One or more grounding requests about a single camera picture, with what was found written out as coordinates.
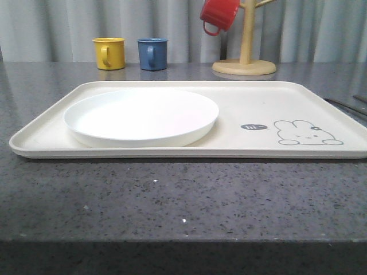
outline tray rim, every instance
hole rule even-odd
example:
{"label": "tray rim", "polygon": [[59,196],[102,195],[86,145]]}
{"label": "tray rim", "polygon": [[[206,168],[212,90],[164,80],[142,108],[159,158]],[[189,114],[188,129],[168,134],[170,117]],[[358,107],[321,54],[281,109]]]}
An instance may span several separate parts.
{"label": "tray rim", "polygon": [[[179,84],[190,84],[192,85],[200,85],[202,84],[215,84],[220,83],[221,85],[225,84],[236,84],[244,83],[244,84],[263,84],[266,85],[286,85],[288,87],[299,87],[305,89],[309,92],[309,96],[312,96],[314,99],[318,100],[320,103],[324,104],[325,108],[329,111],[336,112],[341,115],[345,120],[351,121],[353,124],[358,125],[360,131],[365,131],[367,134],[367,128],[363,125],[355,121],[353,118],[348,116],[347,114],[340,111],[335,106],[327,103],[321,97],[313,93],[311,90],[306,88],[305,86],[290,82],[290,81],[233,81],[233,80],[199,80],[199,81],[190,81],[190,80],[173,80],[173,81],[91,81],[78,85],[76,88],[68,92],[61,99],[52,104],[49,108],[44,110],[41,114],[39,114],[36,118],[31,120],[27,125],[22,127],[19,131],[17,131],[9,140],[9,146],[12,151],[20,156],[31,158],[31,159],[93,159],[93,158],[271,158],[271,159],[362,159],[367,158],[367,151],[364,150],[348,150],[350,153],[348,156],[341,156],[338,152],[341,151],[330,151],[330,150],[271,150],[271,152],[288,152],[287,154],[282,155],[271,155],[265,154],[264,152],[269,152],[269,149],[259,150],[259,149],[246,149],[246,148],[216,148],[216,147],[145,147],[145,148],[53,148],[53,149],[32,149],[32,148],[23,148],[16,144],[17,138],[19,135],[22,135],[24,132],[28,131],[33,124],[40,123],[44,116],[49,112],[54,111],[60,104],[64,101],[70,100],[73,97],[77,96],[76,92],[78,90],[87,88],[88,86],[94,85],[103,85],[109,84],[111,87],[114,84],[126,84],[127,87],[132,88],[129,84],[163,84],[163,86],[169,86],[170,84],[179,85]],[[198,154],[195,152],[201,151],[204,154]],[[121,154],[122,152],[129,152],[131,154]]]}

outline red mug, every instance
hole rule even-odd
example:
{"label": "red mug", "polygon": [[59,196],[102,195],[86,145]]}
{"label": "red mug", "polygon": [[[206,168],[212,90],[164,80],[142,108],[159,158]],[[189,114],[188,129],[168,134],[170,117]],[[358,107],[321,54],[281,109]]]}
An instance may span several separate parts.
{"label": "red mug", "polygon": [[[204,31],[210,36],[217,36],[220,30],[227,31],[235,20],[241,0],[205,0],[200,19],[203,20]],[[216,33],[206,29],[210,23],[218,28]]]}

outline bunny drawing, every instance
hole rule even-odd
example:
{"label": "bunny drawing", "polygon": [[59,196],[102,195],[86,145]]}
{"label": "bunny drawing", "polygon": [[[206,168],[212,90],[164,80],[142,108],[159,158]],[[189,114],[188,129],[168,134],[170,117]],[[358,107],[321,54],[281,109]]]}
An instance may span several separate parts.
{"label": "bunny drawing", "polygon": [[279,130],[278,141],[282,145],[342,145],[343,142],[305,120],[278,120],[274,126]]}

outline plate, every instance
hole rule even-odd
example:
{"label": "plate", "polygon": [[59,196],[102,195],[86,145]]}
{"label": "plate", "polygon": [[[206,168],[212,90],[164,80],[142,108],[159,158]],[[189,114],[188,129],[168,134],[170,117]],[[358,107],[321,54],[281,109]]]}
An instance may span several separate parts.
{"label": "plate", "polygon": [[92,96],[71,105],[64,121],[89,147],[182,147],[205,136],[217,104],[172,88],[133,88]]}

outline curtain fold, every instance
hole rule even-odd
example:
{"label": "curtain fold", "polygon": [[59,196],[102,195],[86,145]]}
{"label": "curtain fold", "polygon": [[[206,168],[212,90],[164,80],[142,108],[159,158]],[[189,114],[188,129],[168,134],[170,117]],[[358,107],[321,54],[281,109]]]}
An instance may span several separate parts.
{"label": "curtain fold", "polygon": [[[165,37],[169,62],[239,58],[244,11],[228,32],[204,33],[204,0],[1,0],[4,61],[94,61],[92,39]],[[366,0],[276,0],[256,9],[252,57],[279,62],[366,62]]]}

